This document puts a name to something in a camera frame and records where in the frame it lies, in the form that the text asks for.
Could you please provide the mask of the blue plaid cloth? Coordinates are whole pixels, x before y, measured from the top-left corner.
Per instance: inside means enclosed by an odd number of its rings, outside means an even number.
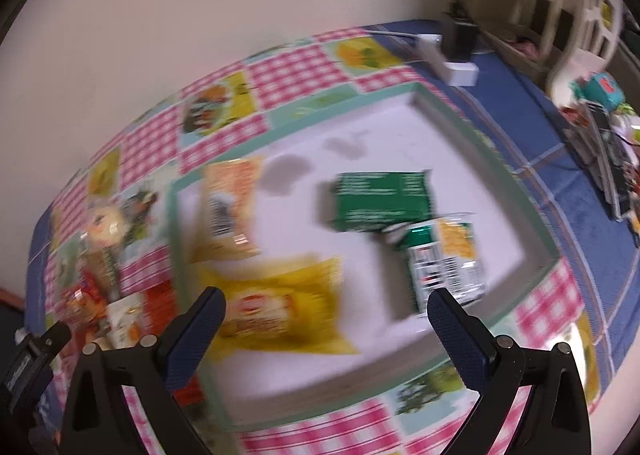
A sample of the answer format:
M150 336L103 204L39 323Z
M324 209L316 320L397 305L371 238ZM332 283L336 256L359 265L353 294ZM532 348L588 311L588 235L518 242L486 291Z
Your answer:
M457 91L436 79L431 69L418 64L409 45L390 36L393 30L408 34L436 32L439 25L434 20L413 19L315 34L218 67L179 94L187 96L198 86L235 71L244 72L255 83L255 67L268 65L283 54L375 38L403 59L435 95L489 138L528 190L561 255L570 264L593 332L596 376L600 388L608 389L639 326L639 256L626 226L610 220L596 184L579 166L577 152L561 133L564 124L551 100L491 53L477 59L480 83Z

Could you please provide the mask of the clear steamed cake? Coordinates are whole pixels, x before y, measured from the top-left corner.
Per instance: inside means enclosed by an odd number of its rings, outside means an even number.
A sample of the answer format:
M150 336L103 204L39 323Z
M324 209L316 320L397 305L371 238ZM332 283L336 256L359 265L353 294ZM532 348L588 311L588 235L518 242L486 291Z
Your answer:
M80 234L89 251L122 249L130 230L130 222L117 204L95 201L88 209Z

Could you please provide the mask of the green edged clear cake packet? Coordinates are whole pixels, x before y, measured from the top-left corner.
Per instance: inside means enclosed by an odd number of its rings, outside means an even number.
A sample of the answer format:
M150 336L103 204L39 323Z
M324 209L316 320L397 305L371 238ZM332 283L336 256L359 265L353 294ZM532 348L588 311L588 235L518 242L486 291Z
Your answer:
M80 273L91 279L101 296L113 302L122 297L118 249L115 246L80 244Z

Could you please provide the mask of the white shelf rack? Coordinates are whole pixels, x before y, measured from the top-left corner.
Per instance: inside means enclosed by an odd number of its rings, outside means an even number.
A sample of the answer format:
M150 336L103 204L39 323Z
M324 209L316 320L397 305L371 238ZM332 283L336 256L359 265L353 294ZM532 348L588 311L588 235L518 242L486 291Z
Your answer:
M623 0L465 0L504 60L550 96L606 68L623 27Z

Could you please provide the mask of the dark green biscuit packet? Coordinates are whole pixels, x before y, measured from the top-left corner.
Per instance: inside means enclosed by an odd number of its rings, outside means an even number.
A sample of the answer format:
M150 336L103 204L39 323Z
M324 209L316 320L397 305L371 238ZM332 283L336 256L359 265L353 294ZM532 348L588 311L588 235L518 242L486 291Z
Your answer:
M378 232L435 215L430 170L346 172L332 185L337 232Z

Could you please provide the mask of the white power strip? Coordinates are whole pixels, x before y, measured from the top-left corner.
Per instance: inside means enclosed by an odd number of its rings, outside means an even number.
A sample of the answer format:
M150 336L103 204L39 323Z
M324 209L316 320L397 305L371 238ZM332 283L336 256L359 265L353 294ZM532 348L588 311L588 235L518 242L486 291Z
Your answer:
M449 86L456 88L469 88L477 84L478 68L472 60L465 62L453 62L444 54L440 44L442 36L440 34L420 33L416 36L416 51L439 80Z

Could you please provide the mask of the green white corn snack packet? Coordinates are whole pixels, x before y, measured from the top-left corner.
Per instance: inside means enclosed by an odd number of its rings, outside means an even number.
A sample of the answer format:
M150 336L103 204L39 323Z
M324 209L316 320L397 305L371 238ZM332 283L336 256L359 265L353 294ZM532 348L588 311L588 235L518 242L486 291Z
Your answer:
M398 223L382 235L404 259L419 314L426 313L428 296L438 288L447 289L462 307L484 297L487 285L471 213Z

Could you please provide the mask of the yellow soft bread packet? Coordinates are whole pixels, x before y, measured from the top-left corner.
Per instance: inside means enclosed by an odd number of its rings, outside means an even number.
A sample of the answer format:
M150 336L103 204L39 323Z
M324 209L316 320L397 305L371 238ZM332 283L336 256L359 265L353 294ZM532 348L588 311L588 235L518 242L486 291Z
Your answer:
M226 317L208 353L220 361L240 350L352 355L338 326L343 262L303 255L259 263L224 275L195 267L202 287L226 298Z

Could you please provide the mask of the teal rimmed white tray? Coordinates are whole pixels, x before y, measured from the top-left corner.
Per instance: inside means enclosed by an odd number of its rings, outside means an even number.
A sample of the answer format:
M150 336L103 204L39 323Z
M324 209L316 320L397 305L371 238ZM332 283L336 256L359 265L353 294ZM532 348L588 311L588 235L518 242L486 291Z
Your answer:
M182 305L224 292L198 368L221 428L392 389L445 360L433 289L493 324L559 260L498 154L421 83L268 117L269 131L178 178L166 201Z

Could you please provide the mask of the black power adapter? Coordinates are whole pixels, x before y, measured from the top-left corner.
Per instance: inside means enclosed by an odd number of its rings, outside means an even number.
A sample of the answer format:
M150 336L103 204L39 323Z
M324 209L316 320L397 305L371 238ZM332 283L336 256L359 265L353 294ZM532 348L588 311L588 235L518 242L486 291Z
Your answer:
M442 14L440 30L440 50L448 62L469 62L476 45L478 27L460 2L452 2L449 10Z

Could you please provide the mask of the beige orange pastry packet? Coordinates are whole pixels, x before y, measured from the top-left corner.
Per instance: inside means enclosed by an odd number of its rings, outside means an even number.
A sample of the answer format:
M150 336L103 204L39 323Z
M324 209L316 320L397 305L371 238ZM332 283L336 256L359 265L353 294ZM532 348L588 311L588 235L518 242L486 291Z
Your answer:
M253 239L253 219L261 175L262 157L213 162L203 168L194 263L236 261L259 255Z

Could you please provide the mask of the pink checkered picture tablecloth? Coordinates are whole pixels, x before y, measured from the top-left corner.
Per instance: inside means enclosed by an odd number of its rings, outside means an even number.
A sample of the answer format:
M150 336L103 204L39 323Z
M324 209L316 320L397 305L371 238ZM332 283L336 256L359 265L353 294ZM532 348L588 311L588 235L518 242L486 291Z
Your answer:
M498 126L480 123L476 96L444 88L413 59L384 48L361 28L341 29L220 68L167 97L105 144L56 196L40 224L39 234L49 239L47 254L35 259L28 276L30 288L42 293L39 314L47 323L62 314L63 287L78 269L81 224L96 197L122 201L139 190L167 195L174 184L194 183L206 164L244 156L395 93L416 93L475 133L520 184L542 238L556 243L558 233L533 198L534 184L521 178L524 156ZM201 439L221 454L248 452L256 438L286 435L301 437L306 453L332 447L365 454L434 452L457 419L437 397L410 425L406 413L392 408L390 396L376 391L337 412L235 435L217 426L213 398L210 381L200 376L177 394Z

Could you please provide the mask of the teal toy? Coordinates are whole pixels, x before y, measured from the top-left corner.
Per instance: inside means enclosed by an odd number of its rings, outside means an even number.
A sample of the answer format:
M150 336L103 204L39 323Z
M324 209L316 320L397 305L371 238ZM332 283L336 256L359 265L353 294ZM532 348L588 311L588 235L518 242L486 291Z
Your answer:
M607 112L614 111L626 102L626 97L615 79L606 71L578 78L570 84L577 100L589 100L600 104Z

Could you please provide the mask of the red cartoon snack packet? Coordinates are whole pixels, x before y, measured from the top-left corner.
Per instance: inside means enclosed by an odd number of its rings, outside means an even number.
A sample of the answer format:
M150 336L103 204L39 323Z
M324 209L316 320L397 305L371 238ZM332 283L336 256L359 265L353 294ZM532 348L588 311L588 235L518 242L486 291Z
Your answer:
M110 332L106 307L107 300L88 271L81 271L78 282L64 289L60 296L63 321L81 331L85 342L104 338Z

